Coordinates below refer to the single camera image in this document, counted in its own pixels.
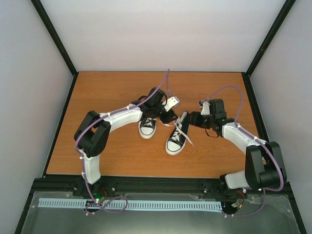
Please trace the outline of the white shoelace of sneaker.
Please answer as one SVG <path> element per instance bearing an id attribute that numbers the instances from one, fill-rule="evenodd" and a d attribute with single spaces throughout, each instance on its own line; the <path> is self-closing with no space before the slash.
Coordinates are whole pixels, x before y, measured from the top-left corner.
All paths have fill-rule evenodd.
<path id="1" fill-rule="evenodd" d="M 140 122 L 140 128 L 155 128 L 156 127 L 156 118 L 146 118 Z"/>
<path id="2" fill-rule="evenodd" d="M 192 146 L 194 147 L 194 144 L 192 143 L 191 139 L 187 136 L 186 133 L 184 133 L 182 131 L 182 123 L 181 123 L 180 118 L 178 118 L 177 120 L 174 120 L 173 123 L 174 123 L 173 125 L 171 125 L 171 124 L 163 124 L 163 125 L 165 125 L 167 127 L 175 126 L 175 129 L 180 133 L 180 135 L 183 135 L 192 144 Z"/>

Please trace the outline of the black sneaker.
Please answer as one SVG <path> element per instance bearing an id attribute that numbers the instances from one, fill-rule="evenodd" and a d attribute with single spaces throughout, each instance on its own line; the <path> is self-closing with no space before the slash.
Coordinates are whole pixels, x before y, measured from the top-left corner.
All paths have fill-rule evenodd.
<path id="1" fill-rule="evenodd" d="M 184 111 L 179 118 L 182 123 L 182 131 L 188 135 L 190 114 L 187 111 Z M 179 154 L 184 149 L 186 142 L 187 139 L 174 129 L 166 141 L 166 153 L 172 156 Z"/>
<path id="2" fill-rule="evenodd" d="M 150 139 L 156 131 L 156 118 L 146 118 L 140 121 L 138 131 L 143 139 Z"/>

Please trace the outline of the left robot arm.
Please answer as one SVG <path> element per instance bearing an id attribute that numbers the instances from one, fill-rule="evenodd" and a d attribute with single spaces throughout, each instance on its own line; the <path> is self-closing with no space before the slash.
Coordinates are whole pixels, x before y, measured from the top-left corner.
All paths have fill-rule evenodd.
<path id="1" fill-rule="evenodd" d="M 179 104 L 178 97 L 166 97 L 164 91 L 154 87 L 147 97 L 142 96 L 121 109 L 101 114 L 89 111 L 74 134 L 75 150 L 82 160 L 81 175 L 87 181 L 85 192 L 90 196 L 101 192 L 99 158 L 112 131 L 147 118 L 158 118 L 168 124 L 177 119 L 173 109 Z"/>

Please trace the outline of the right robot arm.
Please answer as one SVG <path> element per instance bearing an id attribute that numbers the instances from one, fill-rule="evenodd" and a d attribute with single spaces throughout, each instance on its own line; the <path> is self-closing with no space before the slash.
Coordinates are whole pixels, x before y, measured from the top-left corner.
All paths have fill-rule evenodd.
<path id="1" fill-rule="evenodd" d="M 221 99 L 202 100 L 199 106 L 199 112 L 191 112 L 190 124 L 213 130 L 245 154 L 245 169 L 221 175 L 222 188 L 281 191 L 287 176 L 279 144 L 254 136 L 234 118 L 228 118 Z"/>

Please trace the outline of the right black frame post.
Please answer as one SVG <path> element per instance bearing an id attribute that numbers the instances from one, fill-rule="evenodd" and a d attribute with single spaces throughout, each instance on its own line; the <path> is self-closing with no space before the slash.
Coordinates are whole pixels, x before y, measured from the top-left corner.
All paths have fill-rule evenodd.
<path id="1" fill-rule="evenodd" d="M 271 42 L 273 41 L 275 35 L 277 34 L 278 30 L 280 29 L 281 25 L 283 24 L 284 20 L 286 19 L 288 13 L 292 9 L 293 5 L 296 3 L 296 0 L 286 0 L 281 7 L 279 13 L 277 14 L 274 22 L 272 23 L 269 31 L 267 32 L 264 40 L 262 41 L 257 53 L 255 54 L 251 64 L 249 65 L 246 74 L 247 77 L 250 78 L 255 71 L 256 67 L 260 63 L 261 59 L 263 58 L 266 50 L 269 48 Z"/>

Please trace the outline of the black frame post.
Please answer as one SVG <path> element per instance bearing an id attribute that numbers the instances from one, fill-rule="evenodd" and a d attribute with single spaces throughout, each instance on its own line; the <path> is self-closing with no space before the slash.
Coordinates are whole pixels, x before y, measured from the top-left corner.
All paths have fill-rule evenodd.
<path id="1" fill-rule="evenodd" d="M 296 3 L 296 0 L 286 0 L 281 7 L 279 13 L 277 14 L 274 22 L 272 23 L 269 31 L 267 32 L 264 40 L 262 41 L 257 53 L 255 54 L 251 64 L 249 65 L 246 74 L 247 77 L 250 78 L 255 71 L 256 67 L 260 63 L 261 59 L 263 58 L 266 50 L 269 48 L 271 42 L 273 41 L 275 35 L 277 34 L 278 30 L 280 29 L 281 25 L 283 24 L 284 20 L 286 19 L 288 13 L 292 9 L 293 5 Z"/>
<path id="2" fill-rule="evenodd" d="M 57 50 L 59 51 L 63 61 L 65 62 L 68 70 L 70 71 L 71 75 L 75 78 L 78 74 L 68 52 L 63 45 L 61 38 L 59 37 L 47 11 L 45 10 L 42 2 L 40 0 L 31 0 L 31 3 L 36 10 L 38 16 L 40 17 L 43 25 L 45 26 L 47 32 L 49 33 L 52 41 L 54 42 Z"/>

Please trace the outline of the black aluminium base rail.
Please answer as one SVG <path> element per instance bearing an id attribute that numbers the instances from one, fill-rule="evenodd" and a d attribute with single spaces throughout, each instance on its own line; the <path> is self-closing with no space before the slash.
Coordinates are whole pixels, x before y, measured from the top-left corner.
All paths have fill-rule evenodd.
<path id="1" fill-rule="evenodd" d="M 118 177 L 102 176 L 89 185 L 93 195 L 106 192 L 109 197 L 127 193 L 191 194 L 212 199 L 239 197 L 243 189 L 226 190 L 219 179 Z M 85 181 L 78 175 L 46 175 L 34 180 L 31 192 L 72 192 L 75 196 L 89 197 Z"/>

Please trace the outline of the left black frame post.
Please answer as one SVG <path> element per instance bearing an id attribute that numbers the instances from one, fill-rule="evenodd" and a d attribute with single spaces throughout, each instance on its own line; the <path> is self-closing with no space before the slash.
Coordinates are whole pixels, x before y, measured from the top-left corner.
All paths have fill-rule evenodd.
<path id="1" fill-rule="evenodd" d="M 78 74 L 68 52 L 63 45 L 61 38 L 59 37 L 47 11 L 45 10 L 42 2 L 40 0 L 31 0 L 31 3 L 36 10 L 38 16 L 40 17 L 43 25 L 45 26 L 47 32 L 49 33 L 52 41 L 54 42 L 57 50 L 59 51 L 63 61 L 65 62 L 68 70 L 70 71 L 71 75 L 75 78 Z"/>

